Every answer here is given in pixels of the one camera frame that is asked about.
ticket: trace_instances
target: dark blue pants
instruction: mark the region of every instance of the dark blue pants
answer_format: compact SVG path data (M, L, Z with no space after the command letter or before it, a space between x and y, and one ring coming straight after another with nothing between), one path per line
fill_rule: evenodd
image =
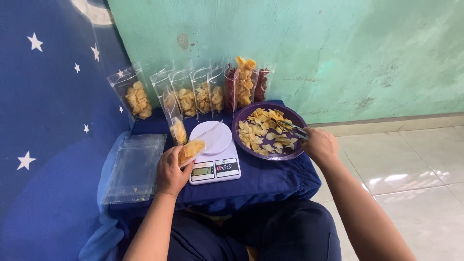
M245 245L258 250L258 261L342 260L332 215L309 200L256 205L222 227L198 214L175 211L168 260L248 261Z

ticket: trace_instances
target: person's left hand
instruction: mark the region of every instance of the person's left hand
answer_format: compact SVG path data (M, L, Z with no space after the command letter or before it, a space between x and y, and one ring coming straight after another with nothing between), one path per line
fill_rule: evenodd
M172 147L161 156L156 173L156 193L166 193L177 197L190 178L195 161L185 166L184 171L179 168L178 158L182 147Z

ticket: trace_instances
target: white tile floor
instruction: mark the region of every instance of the white tile floor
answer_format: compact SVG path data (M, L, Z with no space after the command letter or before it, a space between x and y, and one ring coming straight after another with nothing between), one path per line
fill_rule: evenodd
M338 137L339 157L420 261L464 260L464 126ZM327 183L312 198L334 217L343 260L358 260Z

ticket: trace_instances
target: metal tongs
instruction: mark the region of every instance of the metal tongs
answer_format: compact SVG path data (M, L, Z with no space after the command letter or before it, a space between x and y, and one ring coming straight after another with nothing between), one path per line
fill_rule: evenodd
M298 126L296 126L296 125L294 125L294 124L291 124L291 123L289 123L289 122L286 122L286 121L284 121L284 120L277 120L277 124L278 124L280 127L286 129L286 130L287 130L288 132L290 132L291 134L293 134L293 135L295 135L295 136L297 136L297 137L299 137L299 138L301 138L301 139L303 139L303 140L309 140L308 134L307 134L302 128L300 128L300 127L298 127ZM293 127L294 129L296 129L295 132L293 132L293 130L289 129L289 128L286 127L285 125L291 126L291 127Z

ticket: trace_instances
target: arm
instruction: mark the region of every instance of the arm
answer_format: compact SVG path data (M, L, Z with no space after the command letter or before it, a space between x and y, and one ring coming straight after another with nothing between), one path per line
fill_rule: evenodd
M170 148L161 156L155 198L124 255L124 261L167 260L175 201L193 169L191 162L184 171L180 170L177 161L181 148Z
M359 260L415 261L390 218L341 163L337 139L324 130L305 131L304 150L322 170Z

